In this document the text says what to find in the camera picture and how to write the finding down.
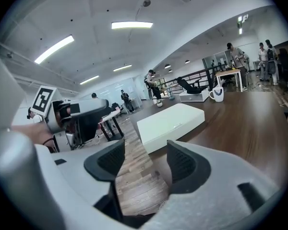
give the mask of wooden floor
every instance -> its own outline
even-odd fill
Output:
[[[271,83],[259,82],[256,72],[252,72],[249,74],[249,84],[248,91],[273,92],[280,104],[288,103],[288,91],[282,83],[274,86]],[[236,90],[232,84],[225,88],[226,92]],[[143,101],[143,107],[148,108],[151,105],[150,102]],[[125,161],[116,178],[120,207],[124,215],[155,213],[162,202],[167,199],[168,187],[154,168],[128,117],[129,115],[122,115],[117,119],[125,134]],[[106,141],[106,138],[102,136],[101,139],[94,138],[92,143]]]

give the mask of hand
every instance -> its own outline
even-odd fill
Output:
[[[67,113],[68,114],[71,113],[70,108],[67,109]],[[59,126],[62,127],[61,116],[59,112],[56,112],[56,120]],[[53,134],[51,133],[45,122],[39,122],[29,125],[12,126],[12,130],[18,131],[28,136],[34,144],[43,145],[46,140],[53,138]],[[68,124],[66,130],[71,133],[75,133],[74,123]],[[53,140],[48,141],[44,145],[48,147],[55,147]]]

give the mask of white mug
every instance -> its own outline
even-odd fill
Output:
[[[222,102],[224,99],[224,90],[223,87],[215,87],[212,91],[209,92],[209,97],[216,102]]]

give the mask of bag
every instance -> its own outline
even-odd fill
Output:
[[[268,49],[267,56],[268,56],[268,60],[274,60],[274,54],[271,49]]]

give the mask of ceiling light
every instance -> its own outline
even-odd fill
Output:
[[[131,67],[131,66],[132,66],[132,65],[128,65],[128,66],[125,66],[125,67],[120,67],[120,68],[114,69],[113,71],[122,70],[122,69],[124,69],[124,68]]]
[[[138,22],[138,21],[125,21],[125,22],[112,22],[112,29],[118,28],[151,28],[153,23]]]
[[[92,77],[92,78],[90,78],[90,79],[88,79],[88,80],[85,80],[85,81],[81,82],[80,84],[85,84],[85,83],[89,82],[90,80],[96,79],[96,78],[98,78],[98,77],[99,77],[98,75],[97,75],[97,76],[94,76],[94,77]]]
[[[56,52],[60,48],[64,47],[65,45],[67,45],[67,44],[69,44],[69,43],[71,43],[73,41],[74,41],[74,39],[73,39],[72,35],[64,38],[62,41],[59,41],[57,44],[55,44],[51,48],[47,49],[34,62],[37,63],[37,64],[42,63],[46,58],[51,56],[54,52]]]

